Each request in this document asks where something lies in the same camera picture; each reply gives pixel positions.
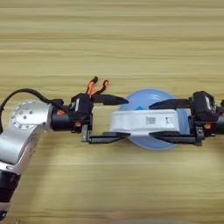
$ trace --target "orange wire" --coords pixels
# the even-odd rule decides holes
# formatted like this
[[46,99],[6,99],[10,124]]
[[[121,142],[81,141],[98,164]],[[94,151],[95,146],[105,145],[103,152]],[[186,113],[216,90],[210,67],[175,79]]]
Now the orange wire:
[[88,94],[88,95],[91,95],[91,94],[92,94],[94,85],[95,85],[95,83],[94,83],[93,81],[91,81],[91,82],[89,83],[89,85],[88,85],[88,91],[87,91],[87,94]]
[[206,130],[210,130],[212,128],[212,124],[210,122],[207,122],[205,125],[204,125],[205,129]]

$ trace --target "wood grain surface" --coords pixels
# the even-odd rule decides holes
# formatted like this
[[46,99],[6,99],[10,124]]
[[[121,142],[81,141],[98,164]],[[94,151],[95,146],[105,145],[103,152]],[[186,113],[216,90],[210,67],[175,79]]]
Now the wood grain surface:
[[[223,42],[222,0],[1,0],[0,98],[35,88],[69,102],[98,75],[110,80],[109,94],[206,90],[219,102]],[[4,123],[16,102],[30,98],[15,96]],[[94,109],[96,133],[109,128],[114,110]],[[156,152],[47,133],[5,223],[140,220],[224,223],[224,137]]]

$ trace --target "light blue bowl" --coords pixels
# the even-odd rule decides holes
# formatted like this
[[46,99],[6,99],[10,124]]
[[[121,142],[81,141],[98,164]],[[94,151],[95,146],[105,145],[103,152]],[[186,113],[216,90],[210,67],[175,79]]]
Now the light blue bowl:
[[[175,99],[175,97],[158,89],[142,89],[128,95],[126,99],[129,103],[123,104],[119,110],[149,109],[149,106],[155,102]],[[180,133],[187,134],[189,131],[189,123],[186,110],[181,108],[177,109],[177,111]],[[131,136],[129,140],[139,147],[153,151],[169,150],[176,146],[176,144],[157,140],[152,136]]]

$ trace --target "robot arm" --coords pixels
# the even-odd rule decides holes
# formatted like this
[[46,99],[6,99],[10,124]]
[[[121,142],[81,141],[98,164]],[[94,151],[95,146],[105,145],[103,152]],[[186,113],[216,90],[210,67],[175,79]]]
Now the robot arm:
[[0,107],[0,121],[4,105],[14,94],[26,92],[36,95],[41,100],[19,103],[11,111],[6,130],[3,130],[0,122],[0,221],[9,211],[11,197],[44,132],[68,130],[81,133],[82,142],[91,144],[108,144],[128,136],[113,132],[91,136],[94,103],[104,105],[127,103],[121,97],[101,94],[106,89],[107,81],[104,81],[102,88],[93,94],[93,86],[97,81],[97,77],[91,80],[87,92],[73,97],[71,104],[67,106],[61,99],[48,100],[32,89],[20,89],[3,102]]
[[11,112],[8,128],[0,136],[0,220],[40,136],[50,129],[52,111],[52,104],[23,101]]

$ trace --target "white object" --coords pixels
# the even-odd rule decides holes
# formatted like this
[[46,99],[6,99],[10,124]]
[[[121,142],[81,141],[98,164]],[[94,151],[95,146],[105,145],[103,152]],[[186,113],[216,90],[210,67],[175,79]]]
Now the white object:
[[116,111],[112,114],[110,131],[136,137],[158,131],[179,131],[178,112],[174,109]]

